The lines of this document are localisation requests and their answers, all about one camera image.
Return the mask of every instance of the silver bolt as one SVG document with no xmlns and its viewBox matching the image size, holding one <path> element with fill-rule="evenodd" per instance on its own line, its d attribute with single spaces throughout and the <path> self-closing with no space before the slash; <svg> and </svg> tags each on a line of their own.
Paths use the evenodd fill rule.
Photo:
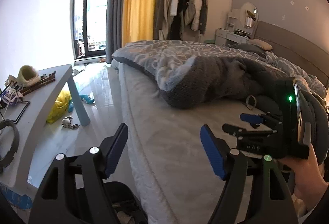
<svg viewBox="0 0 329 224">
<path fill-rule="evenodd" d="M 230 153 L 232 155 L 239 155 L 240 151 L 238 149 L 233 148 L 233 149 L 230 150 Z"/>
<path fill-rule="evenodd" d="M 92 147 L 92 148 L 90 148 L 89 152 L 91 154 L 97 154 L 99 152 L 99 148 L 98 147 Z"/>
<path fill-rule="evenodd" d="M 264 156 L 264 159 L 265 159 L 265 161 L 267 161 L 267 162 L 271 162 L 271 161 L 272 161 L 272 157 L 271 157 L 270 155 L 265 155 L 265 156 Z"/>
<path fill-rule="evenodd" d="M 57 160 L 62 160 L 64 157 L 65 157 L 64 154 L 58 154 L 58 155 L 56 155 L 56 159 Z"/>
</svg>

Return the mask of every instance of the plastic bag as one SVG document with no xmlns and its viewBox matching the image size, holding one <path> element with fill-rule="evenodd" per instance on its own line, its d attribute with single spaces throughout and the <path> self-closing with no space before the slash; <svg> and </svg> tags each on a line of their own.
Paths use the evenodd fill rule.
<svg viewBox="0 0 329 224">
<path fill-rule="evenodd" d="M 69 91 L 62 90 L 58 95 L 55 104 L 53 105 L 48 117 L 47 122 L 52 124 L 56 122 L 65 113 L 68 108 L 68 102 L 71 99 L 71 94 Z"/>
</svg>

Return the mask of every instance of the gray pillow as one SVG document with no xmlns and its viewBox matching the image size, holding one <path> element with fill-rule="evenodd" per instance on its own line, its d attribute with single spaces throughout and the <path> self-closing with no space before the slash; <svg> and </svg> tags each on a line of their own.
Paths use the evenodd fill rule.
<svg viewBox="0 0 329 224">
<path fill-rule="evenodd" d="M 246 52 L 254 52 L 258 54 L 260 57 L 263 57 L 266 59 L 265 51 L 254 44 L 248 44 L 248 43 L 242 43 L 242 44 L 234 44 L 231 46 L 231 48 L 234 49 L 240 49 Z"/>
</svg>

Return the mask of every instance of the round mirror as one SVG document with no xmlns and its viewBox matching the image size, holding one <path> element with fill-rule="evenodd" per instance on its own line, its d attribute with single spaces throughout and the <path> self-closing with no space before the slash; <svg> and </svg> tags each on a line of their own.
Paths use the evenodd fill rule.
<svg viewBox="0 0 329 224">
<path fill-rule="evenodd" d="M 240 10 L 240 22 L 244 28 L 252 28 L 258 21 L 258 11 L 252 3 L 245 3 Z"/>
</svg>

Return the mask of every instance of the table leg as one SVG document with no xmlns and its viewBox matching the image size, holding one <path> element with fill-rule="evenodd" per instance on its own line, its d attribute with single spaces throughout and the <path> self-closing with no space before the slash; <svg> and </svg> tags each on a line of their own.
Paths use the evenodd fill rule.
<svg viewBox="0 0 329 224">
<path fill-rule="evenodd" d="M 68 88 L 70 89 L 72 101 L 74 103 L 75 110 L 77 111 L 78 118 L 81 125 L 86 126 L 90 123 L 90 118 L 85 110 L 85 107 L 82 103 L 80 95 L 78 93 L 77 87 L 72 76 L 67 80 Z"/>
</svg>

